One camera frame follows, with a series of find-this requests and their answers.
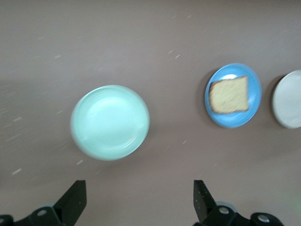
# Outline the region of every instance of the blue plate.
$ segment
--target blue plate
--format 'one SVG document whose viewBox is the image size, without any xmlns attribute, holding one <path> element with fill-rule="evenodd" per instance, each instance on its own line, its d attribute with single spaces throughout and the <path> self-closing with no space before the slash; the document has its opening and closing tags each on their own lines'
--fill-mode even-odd
<svg viewBox="0 0 301 226">
<path fill-rule="evenodd" d="M 87 155 L 121 159 L 144 141 L 150 125 L 142 98 L 123 86 L 103 86 L 86 94 L 75 106 L 71 133 Z"/>
<path fill-rule="evenodd" d="M 231 114 L 218 114 L 213 112 L 209 102 L 210 84 L 224 79 L 234 79 L 237 77 L 248 76 L 248 104 L 249 110 L 246 112 L 235 112 Z M 205 105 L 212 120 L 225 128 L 235 128 L 248 122 L 256 113 L 261 100 L 261 86 L 255 72 L 243 64 L 229 64 L 213 74 L 209 80 L 205 91 Z"/>
</svg>

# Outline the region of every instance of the plate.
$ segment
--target plate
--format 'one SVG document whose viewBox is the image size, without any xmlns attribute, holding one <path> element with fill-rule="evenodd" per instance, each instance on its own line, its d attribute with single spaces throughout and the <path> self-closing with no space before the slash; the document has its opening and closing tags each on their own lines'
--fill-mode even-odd
<svg viewBox="0 0 301 226">
<path fill-rule="evenodd" d="M 286 128 L 301 127 L 301 70 L 286 75 L 277 84 L 272 107 L 278 122 Z"/>
<path fill-rule="evenodd" d="M 86 94 L 71 116 L 77 146 L 100 160 L 121 159 L 146 138 L 150 117 L 142 98 L 123 86 L 103 86 Z"/>
<path fill-rule="evenodd" d="M 210 84 L 224 79 L 234 79 L 237 77 L 248 77 L 248 104 L 249 110 L 245 112 L 234 112 L 230 114 L 218 114 L 213 112 L 209 102 Z M 212 120 L 225 128 L 235 128 L 247 123 L 257 112 L 261 101 L 261 86 L 256 73 L 248 66 L 243 64 L 229 64 L 220 68 L 213 74 L 205 90 L 206 110 Z"/>
</svg>

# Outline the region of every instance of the light green plate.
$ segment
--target light green plate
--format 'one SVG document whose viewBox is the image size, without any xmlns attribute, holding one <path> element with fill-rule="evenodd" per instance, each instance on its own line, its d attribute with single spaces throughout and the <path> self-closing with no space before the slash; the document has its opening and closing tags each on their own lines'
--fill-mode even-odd
<svg viewBox="0 0 301 226">
<path fill-rule="evenodd" d="M 87 155 L 121 159 L 136 150 L 149 130 L 150 117 L 142 98 L 123 86 L 103 86 L 86 94 L 75 106 L 71 133 Z"/>
</svg>

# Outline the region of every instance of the toast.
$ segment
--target toast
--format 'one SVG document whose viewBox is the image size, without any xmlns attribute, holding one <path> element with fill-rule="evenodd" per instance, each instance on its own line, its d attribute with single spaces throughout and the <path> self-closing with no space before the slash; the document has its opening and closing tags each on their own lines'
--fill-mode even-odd
<svg viewBox="0 0 301 226">
<path fill-rule="evenodd" d="M 249 109 L 248 77 L 243 76 L 211 83 L 209 102 L 212 110 L 219 114 L 247 111 Z"/>
</svg>

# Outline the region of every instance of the slice of bread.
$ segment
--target slice of bread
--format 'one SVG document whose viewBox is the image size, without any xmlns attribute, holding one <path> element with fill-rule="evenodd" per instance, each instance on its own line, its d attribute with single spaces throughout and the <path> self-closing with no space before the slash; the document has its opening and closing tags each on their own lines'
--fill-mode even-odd
<svg viewBox="0 0 301 226">
<path fill-rule="evenodd" d="M 212 110 L 219 114 L 247 111 L 249 109 L 248 77 L 243 76 L 211 83 L 209 102 Z"/>
</svg>

